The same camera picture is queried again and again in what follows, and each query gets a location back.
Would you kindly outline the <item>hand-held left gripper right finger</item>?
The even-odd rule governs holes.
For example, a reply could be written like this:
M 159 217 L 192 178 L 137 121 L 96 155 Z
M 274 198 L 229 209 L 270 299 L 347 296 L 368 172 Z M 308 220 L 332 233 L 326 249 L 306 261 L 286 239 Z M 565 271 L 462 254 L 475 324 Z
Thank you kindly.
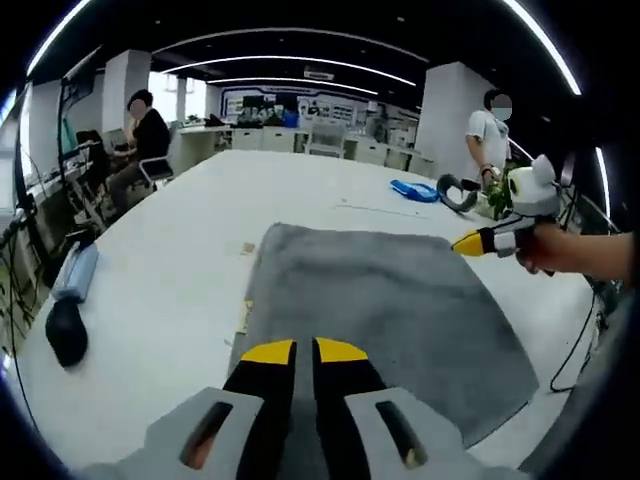
M 331 479 L 503 479 L 467 453 L 448 419 L 389 387 L 367 354 L 313 339 L 316 429 Z

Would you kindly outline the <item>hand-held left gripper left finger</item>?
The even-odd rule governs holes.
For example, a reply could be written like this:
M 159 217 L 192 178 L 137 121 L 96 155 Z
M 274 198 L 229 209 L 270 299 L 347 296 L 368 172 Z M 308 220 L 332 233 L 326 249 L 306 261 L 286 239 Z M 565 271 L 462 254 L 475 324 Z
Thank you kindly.
M 296 342 L 257 345 L 221 389 L 207 387 L 151 424 L 120 479 L 274 479 L 287 436 Z

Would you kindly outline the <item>person's right hand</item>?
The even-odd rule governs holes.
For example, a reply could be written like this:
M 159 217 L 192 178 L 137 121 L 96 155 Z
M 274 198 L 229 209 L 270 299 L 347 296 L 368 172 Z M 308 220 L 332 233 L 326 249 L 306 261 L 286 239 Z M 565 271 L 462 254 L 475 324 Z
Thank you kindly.
M 530 274 L 545 271 L 553 276 L 564 270 L 566 240 L 566 233 L 557 225 L 538 224 L 517 251 L 517 261 Z

